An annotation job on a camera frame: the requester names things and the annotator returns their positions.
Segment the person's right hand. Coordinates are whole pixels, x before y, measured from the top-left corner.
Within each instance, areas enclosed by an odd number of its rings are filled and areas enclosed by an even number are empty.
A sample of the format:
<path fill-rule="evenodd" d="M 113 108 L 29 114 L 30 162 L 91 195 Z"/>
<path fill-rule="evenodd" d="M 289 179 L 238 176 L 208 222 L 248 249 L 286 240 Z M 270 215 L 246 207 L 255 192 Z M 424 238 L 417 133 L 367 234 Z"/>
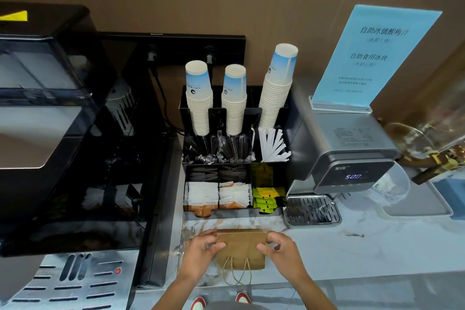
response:
<path fill-rule="evenodd" d="M 276 266 L 279 273 L 288 281 L 291 275 L 306 272 L 297 244 L 286 234 L 276 231 L 267 233 L 266 243 L 275 243 L 276 253 L 263 253 Z"/>

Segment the brown paper bag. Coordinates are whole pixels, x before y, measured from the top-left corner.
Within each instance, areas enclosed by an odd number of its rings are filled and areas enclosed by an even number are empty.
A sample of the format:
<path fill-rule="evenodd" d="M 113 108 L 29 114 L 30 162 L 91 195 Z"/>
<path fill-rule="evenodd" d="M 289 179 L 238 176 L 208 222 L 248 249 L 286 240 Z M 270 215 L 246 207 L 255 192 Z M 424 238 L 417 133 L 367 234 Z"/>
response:
<path fill-rule="evenodd" d="M 217 242 L 225 243 L 217 257 L 217 267 L 227 285 L 246 285 L 252 282 L 252 271 L 265 269 L 265 255 L 257 249 L 266 244 L 267 231 L 262 229 L 221 229 L 217 231 Z"/>

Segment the person's left forearm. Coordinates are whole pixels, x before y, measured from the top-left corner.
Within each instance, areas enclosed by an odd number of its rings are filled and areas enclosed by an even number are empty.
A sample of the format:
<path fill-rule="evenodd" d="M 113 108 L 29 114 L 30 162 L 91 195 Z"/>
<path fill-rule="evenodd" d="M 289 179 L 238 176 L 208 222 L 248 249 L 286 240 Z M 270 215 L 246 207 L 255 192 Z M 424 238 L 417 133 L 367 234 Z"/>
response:
<path fill-rule="evenodd" d="M 182 310 L 201 275 L 180 271 L 151 310 Z"/>

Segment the row of white orange packets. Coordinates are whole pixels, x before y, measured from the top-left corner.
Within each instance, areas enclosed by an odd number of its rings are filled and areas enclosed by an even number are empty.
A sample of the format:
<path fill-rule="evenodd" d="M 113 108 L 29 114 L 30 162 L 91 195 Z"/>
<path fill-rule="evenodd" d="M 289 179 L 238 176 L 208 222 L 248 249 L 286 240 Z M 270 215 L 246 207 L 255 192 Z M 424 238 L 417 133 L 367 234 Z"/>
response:
<path fill-rule="evenodd" d="M 241 182 L 219 183 L 219 209 L 244 209 L 251 205 L 252 186 Z"/>

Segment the black condiment organizer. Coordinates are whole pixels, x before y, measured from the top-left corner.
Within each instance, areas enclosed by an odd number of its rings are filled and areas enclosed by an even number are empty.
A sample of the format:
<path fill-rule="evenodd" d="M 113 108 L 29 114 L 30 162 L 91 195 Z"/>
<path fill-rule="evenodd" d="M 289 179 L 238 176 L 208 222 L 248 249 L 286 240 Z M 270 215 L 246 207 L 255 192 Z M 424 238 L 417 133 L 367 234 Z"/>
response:
<path fill-rule="evenodd" d="M 243 119 L 241 134 L 248 134 L 252 139 L 251 126 L 258 129 L 262 108 L 259 107 L 259 101 L 262 93 L 262 86 L 247 86 L 247 103 Z M 217 134 L 222 131 L 226 134 L 226 109 L 221 106 L 222 86 L 213 86 L 213 107 L 208 110 L 209 117 L 209 134 Z M 179 104 L 182 123 L 184 125 L 184 135 L 189 133 L 195 135 L 191 121 L 191 113 L 188 108 L 186 99 L 186 86 L 182 89 L 181 100 Z M 285 187 L 285 168 L 286 162 L 262 163 L 260 152 L 259 134 L 255 135 L 253 151 L 256 155 L 256 161 L 252 163 L 224 163 L 212 165 L 186 165 L 183 168 L 186 173 L 187 182 L 241 182 L 251 184 L 253 187 Z"/>

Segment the bundle of white paper straws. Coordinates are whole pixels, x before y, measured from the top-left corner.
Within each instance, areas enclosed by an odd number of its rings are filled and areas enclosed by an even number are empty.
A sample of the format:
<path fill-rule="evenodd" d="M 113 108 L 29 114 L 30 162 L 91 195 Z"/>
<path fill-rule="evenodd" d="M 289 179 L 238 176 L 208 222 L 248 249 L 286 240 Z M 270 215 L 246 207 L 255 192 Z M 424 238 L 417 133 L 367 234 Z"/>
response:
<path fill-rule="evenodd" d="M 259 127 L 257 130 L 251 126 L 252 131 L 252 149 L 255 135 L 259 134 L 260 152 L 262 162 L 287 162 L 291 156 L 291 151 L 286 151 L 282 129 L 269 129 L 268 134 L 265 129 Z"/>

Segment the silver water dispenser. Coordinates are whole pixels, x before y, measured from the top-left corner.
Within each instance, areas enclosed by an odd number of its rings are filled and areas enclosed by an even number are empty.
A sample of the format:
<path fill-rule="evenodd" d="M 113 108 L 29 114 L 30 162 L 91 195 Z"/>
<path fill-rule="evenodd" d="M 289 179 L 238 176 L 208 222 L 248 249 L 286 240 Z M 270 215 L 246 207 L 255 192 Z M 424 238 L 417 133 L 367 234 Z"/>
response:
<path fill-rule="evenodd" d="M 289 195 L 358 193 L 371 188 L 393 165 L 398 148 L 371 112 L 349 107 L 314 108 L 312 78 L 296 77 L 284 126 L 292 152 L 287 167 Z"/>

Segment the medium stack of paper cups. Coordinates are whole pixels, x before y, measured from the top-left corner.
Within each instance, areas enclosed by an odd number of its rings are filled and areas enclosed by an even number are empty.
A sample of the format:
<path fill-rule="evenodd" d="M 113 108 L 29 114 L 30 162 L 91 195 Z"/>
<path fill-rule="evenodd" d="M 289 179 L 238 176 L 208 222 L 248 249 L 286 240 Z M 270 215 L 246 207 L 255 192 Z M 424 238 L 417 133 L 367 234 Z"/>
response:
<path fill-rule="evenodd" d="M 221 94 L 222 108 L 226 109 L 226 134 L 241 134 L 247 103 L 246 68 L 239 64 L 231 64 L 225 68 L 223 90 Z"/>

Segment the short stack of paper cups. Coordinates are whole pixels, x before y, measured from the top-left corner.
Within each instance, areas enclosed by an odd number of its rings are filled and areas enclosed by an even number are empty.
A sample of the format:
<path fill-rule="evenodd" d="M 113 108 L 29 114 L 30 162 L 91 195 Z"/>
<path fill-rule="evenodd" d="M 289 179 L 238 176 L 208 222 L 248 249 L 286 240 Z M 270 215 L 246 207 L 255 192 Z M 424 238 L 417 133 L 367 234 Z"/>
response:
<path fill-rule="evenodd" d="M 208 110 L 213 106 L 213 92 L 204 61 L 193 60 L 185 65 L 186 99 L 191 113 L 193 130 L 197 136 L 210 132 Z"/>

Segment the tall stack of paper cups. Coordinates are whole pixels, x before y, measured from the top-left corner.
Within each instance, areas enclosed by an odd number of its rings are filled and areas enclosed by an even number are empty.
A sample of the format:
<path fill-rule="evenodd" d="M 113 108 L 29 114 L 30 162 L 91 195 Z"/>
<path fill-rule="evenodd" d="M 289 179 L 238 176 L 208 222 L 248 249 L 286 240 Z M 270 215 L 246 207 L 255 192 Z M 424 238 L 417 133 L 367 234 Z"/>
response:
<path fill-rule="evenodd" d="M 289 43 L 280 43 L 275 48 L 259 102 L 259 107 L 262 108 L 259 127 L 266 133 L 274 128 L 279 110 L 286 102 L 293 82 L 298 51 L 296 46 Z"/>

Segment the white tray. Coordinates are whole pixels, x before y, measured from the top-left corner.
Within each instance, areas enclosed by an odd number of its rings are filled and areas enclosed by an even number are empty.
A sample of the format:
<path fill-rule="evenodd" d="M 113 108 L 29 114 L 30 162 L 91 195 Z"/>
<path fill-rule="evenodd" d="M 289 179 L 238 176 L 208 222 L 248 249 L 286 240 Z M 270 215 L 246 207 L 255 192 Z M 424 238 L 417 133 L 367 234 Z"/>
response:
<path fill-rule="evenodd" d="M 452 216 L 453 211 L 438 189 L 429 181 L 421 185 L 410 184 L 402 201 L 387 207 L 375 207 L 376 213 L 386 220 L 413 220 L 428 217 Z"/>

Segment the blue box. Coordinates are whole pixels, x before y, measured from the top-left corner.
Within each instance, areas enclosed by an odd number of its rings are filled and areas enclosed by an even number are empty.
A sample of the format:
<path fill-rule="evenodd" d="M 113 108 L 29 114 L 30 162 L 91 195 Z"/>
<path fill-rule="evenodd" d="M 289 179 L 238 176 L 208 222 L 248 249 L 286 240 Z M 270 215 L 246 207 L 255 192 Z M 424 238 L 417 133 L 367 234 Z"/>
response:
<path fill-rule="evenodd" d="M 465 221 L 465 179 L 445 178 L 433 185 L 451 207 L 450 218 Z"/>

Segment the blue sign in acrylic stand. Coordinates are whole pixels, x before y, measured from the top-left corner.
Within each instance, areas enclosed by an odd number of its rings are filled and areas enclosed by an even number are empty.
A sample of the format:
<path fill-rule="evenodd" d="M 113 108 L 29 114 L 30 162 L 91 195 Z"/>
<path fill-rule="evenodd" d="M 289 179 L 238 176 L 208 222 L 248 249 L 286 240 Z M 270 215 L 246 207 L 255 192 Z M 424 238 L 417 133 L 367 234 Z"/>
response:
<path fill-rule="evenodd" d="M 312 96 L 314 108 L 370 105 L 442 11 L 357 4 Z"/>

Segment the yellow warning sticker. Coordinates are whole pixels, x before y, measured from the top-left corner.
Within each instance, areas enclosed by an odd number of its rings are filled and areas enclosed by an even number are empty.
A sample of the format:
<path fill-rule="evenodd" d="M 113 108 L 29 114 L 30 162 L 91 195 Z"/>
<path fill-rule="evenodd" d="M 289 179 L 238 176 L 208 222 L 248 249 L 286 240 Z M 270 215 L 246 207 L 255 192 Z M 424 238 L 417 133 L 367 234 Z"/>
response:
<path fill-rule="evenodd" d="M 27 22 L 28 21 L 28 12 L 27 10 L 22 10 L 14 13 L 9 13 L 5 15 L 0 15 L 0 22 Z"/>

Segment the black wall socket panel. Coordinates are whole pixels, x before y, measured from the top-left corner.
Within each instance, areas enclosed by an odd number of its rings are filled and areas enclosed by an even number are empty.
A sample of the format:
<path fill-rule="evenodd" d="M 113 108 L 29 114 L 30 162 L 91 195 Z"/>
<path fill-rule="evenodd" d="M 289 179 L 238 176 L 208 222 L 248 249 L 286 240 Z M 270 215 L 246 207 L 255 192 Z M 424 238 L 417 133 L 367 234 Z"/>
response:
<path fill-rule="evenodd" d="M 170 33 L 98 32 L 101 40 L 135 43 L 136 60 L 158 66 L 184 66 L 201 60 L 213 66 L 243 65 L 246 37 L 240 35 L 196 35 Z"/>

